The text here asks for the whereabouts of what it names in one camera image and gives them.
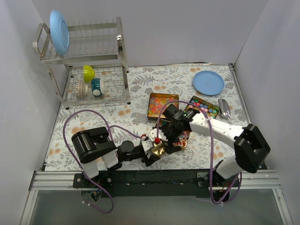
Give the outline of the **gold round lid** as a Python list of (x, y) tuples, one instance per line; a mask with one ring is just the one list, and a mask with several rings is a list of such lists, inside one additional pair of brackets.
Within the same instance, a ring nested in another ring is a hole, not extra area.
[(155, 156), (162, 156), (165, 154), (165, 145), (163, 142), (153, 143), (153, 148), (150, 150)]

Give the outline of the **tin of star candies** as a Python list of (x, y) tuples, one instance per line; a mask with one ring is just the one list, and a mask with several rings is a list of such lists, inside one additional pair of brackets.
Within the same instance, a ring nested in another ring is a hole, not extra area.
[(216, 118), (218, 113), (220, 112), (220, 108), (202, 98), (199, 98), (197, 96), (192, 96), (192, 98), (189, 101), (192, 105), (187, 105), (184, 109), (184, 111), (188, 109), (195, 109), (199, 110), (197, 108), (200, 107), (203, 111), (207, 113), (209, 117)]

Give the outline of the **silver metal scoop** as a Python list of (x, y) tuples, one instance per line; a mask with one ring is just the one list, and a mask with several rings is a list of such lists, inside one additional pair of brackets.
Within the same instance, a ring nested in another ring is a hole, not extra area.
[(230, 118), (231, 110), (230, 110), (228, 102), (223, 98), (219, 98), (218, 99), (218, 104), (219, 104), (219, 109), (220, 109), (221, 116), (223, 118), (226, 118), (229, 121), (230, 124), (233, 124), (233, 122), (231, 121), (231, 118)]

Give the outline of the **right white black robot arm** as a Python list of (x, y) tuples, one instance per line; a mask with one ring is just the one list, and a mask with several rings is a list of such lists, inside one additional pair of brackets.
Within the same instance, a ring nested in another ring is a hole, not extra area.
[(163, 115), (170, 121), (160, 131), (166, 139), (174, 142), (184, 131), (211, 136), (232, 149), (234, 155), (221, 160), (206, 177), (205, 181), (213, 186), (223, 186), (240, 172), (256, 173), (270, 153), (270, 146), (259, 128), (253, 124), (246, 127), (231, 125), (209, 117), (196, 109), (179, 110), (169, 105)]

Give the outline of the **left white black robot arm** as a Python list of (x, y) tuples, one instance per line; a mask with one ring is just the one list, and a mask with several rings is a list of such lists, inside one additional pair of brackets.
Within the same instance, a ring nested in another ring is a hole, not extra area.
[(109, 171), (115, 171), (122, 167), (123, 162), (141, 159), (146, 166), (152, 165), (160, 159), (159, 156), (150, 154), (154, 145), (145, 135), (140, 144), (134, 146), (131, 141), (123, 141), (120, 146), (109, 138), (105, 127), (80, 131), (71, 138), (75, 151), (79, 157), (85, 175), (83, 181), (88, 187), (96, 187), (100, 176), (97, 159), (102, 159)]

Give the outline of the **tin of gummy candies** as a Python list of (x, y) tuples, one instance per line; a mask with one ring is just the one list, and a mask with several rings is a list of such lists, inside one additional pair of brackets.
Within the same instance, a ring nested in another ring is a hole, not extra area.
[(179, 96), (174, 94), (151, 93), (147, 112), (148, 121), (157, 121), (163, 106), (174, 100), (179, 100)]

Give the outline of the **floral table mat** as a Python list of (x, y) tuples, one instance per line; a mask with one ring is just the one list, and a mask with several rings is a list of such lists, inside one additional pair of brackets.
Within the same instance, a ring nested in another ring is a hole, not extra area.
[[(240, 94), (229, 66), (176, 65), (169, 67), (132, 67), (129, 69), (128, 84), (131, 104), (117, 103), (71, 106), (69, 110), (62, 106), (58, 112), (52, 141), (49, 144), (45, 159), (44, 171), (78, 171), (75, 159), (68, 151), (63, 140), (63, 125), (74, 112), (81, 109), (92, 109), (99, 112), (109, 125), (118, 125), (133, 132), (135, 135), (147, 134), (155, 122), (147, 116), (148, 102), (151, 93), (166, 93), (179, 95), (180, 100), (189, 101), (193, 96), (205, 99), (218, 105), (218, 99), (223, 98), (229, 103), (231, 121), (234, 125), (247, 126), (248, 116), (240, 101)], [(219, 74), (224, 82), (223, 91), (217, 96), (204, 96), (198, 92), (192, 80), (200, 71), (213, 71)], [(78, 131), (105, 126), (104, 121), (92, 112), (82, 112), (70, 120), (66, 127), (66, 138), (73, 149), (71, 137)], [(234, 150), (226, 144), (214, 139), (214, 165), (222, 159), (229, 158)], [(210, 166), (210, 137), (191, 133), (185, 150), (163, 156), (152, 166), (146, 167), (140, 159), (123, 163), (122, 170), (154, 170), (154, 169), (200, 169)]]

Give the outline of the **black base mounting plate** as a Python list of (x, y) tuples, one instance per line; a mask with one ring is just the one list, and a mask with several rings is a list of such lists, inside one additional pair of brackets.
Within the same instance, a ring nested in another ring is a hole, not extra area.
[(209, 198), (208, 169), (100, 171), (93, 178), (113, 197), (195, 196)]

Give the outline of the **blue plate on table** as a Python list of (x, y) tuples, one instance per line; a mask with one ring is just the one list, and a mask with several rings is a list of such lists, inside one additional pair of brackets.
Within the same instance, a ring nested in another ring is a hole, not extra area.
[(201, 71), (194, 75), (193, 86), (207, 96), (220, 94), (225, 86), (223, 78), (212, 71)]

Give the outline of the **teal white cup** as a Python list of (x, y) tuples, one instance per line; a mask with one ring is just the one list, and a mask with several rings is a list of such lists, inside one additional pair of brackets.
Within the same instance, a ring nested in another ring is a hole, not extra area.
[(95, 97), (103, 96), (106, 93), (106, 86), (102, 79), (93, 78), (91, 80), (91, 90)]

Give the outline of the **patterned beige cup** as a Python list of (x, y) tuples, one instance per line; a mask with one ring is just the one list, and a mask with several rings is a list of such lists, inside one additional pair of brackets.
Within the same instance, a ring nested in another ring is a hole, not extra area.
[(77, 80), (75, 86), (75, 95), (77, 99), (84, 99), (89, 95), (90, 85), (83, 80)]

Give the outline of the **steel dish rack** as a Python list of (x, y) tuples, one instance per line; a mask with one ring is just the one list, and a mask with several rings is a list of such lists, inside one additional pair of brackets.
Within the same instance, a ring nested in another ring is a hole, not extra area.
[[(81, 105), (130, 104), (128, 62), (121, 18), (112, 22), (78, 23), (68, 25), (69, 49), (59, 56), (54, 48), (51, 30), (39, 24), (33, 49), (45, 66), (56, 96), (65, 109)], [(85, 94), (79, 94), (79, 83), (84, 81), (83, 67), (91, 66), (95, 77), (105, 86), (105, 93), (95, 97), (91, 83)]]

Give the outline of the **yellow green bowl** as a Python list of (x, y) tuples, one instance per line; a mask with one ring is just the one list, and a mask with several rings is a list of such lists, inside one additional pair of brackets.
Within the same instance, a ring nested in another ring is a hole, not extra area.
[(84, 65), (83, 66), (83, 79), (85, 83), (90, 83), (92, 79), (95, 78), (95, 70), (89, 66)]

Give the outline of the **blue plate in rack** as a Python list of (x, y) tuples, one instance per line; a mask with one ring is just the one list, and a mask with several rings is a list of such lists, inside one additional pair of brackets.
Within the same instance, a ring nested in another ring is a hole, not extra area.
[(57, 10), (52, 10), (50, 14), (50, 33), (56, 53), (61, 57), (65, 56), (70, 44), (68, 25)]

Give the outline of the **aluminium frame rail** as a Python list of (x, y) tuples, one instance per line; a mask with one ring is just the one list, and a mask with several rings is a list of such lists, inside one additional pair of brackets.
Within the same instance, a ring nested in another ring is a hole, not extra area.
[[(76, 172), (35, 172), (29, 190), (71, 190)], [(281, 189), (275, 170), (242, 173), (242, 189)]]

